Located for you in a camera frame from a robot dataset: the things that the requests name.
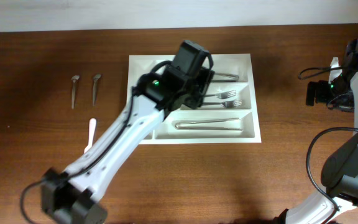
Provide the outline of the metal fork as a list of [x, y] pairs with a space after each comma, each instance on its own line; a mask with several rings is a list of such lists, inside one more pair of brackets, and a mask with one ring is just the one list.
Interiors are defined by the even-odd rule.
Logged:
[[237, 108], [242, 105], [242, 100], [209, 102], [203, 103], [202, 106], [222, 106], [223, 108]]
[[224, 99], [228, 99], [228, 98], [231, 98], [233, 96], [236, 96], [236, 95], [237, 95], [236, 90], [231, 90], [231, 91], [226, 91], [226, 92], [219, 92], [219, 93], [215, 93], [215, 94], [205, 95], [204, 97], [205, 98], [207, 98], [207, 97], [215, 97], [215, 98], [224, 100]]

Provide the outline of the metal tongs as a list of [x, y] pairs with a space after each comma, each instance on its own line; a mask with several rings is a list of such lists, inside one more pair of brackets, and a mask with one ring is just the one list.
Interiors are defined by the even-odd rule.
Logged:
[[240, 118], [226, 118], [226, 119], [209, 119], [209, 120], [194, 120], [194, 121], [181, 121], [173, 125], [177, 130], [207, 130], [207, 131], [242, 131], [241, 127], [227, 125], [223, 123], [229, 123], [232, 121], [240, 121]]

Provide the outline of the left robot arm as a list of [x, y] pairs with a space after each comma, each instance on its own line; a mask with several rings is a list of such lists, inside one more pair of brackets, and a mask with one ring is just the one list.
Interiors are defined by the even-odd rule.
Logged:
[[44, 175], [42, 211], [56, 223], [104, 223], [99, 201], [139, 143], [185, 105], [197, 109], [212, 80], [213, 59], [202, 46], [184, 40], [173, 58], [140, 76], [131, 99], [105, 133], [59, 174]]

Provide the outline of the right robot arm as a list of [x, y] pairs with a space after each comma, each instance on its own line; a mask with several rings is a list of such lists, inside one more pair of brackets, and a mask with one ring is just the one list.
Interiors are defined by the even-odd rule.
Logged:
[[[334, 58], [329, 67], [315, 70], [317, 75], [330, 76], [328, 80], [309, 82], [306, 105], [323, 103], [330, 110], [353, 113], [354, 126], [325, 129], [313, 138], [305, 165], [316, 190], [297, 207], [275, 217], [274, 223], [334, 223], [338, 215], [358, 208], [358, 38], [347, 44], [343, 62]], [[318, 185], [311, 173], [311, 152], [320, 137], [335, 131], [350, 131], [353, 136], [326, 159]]]

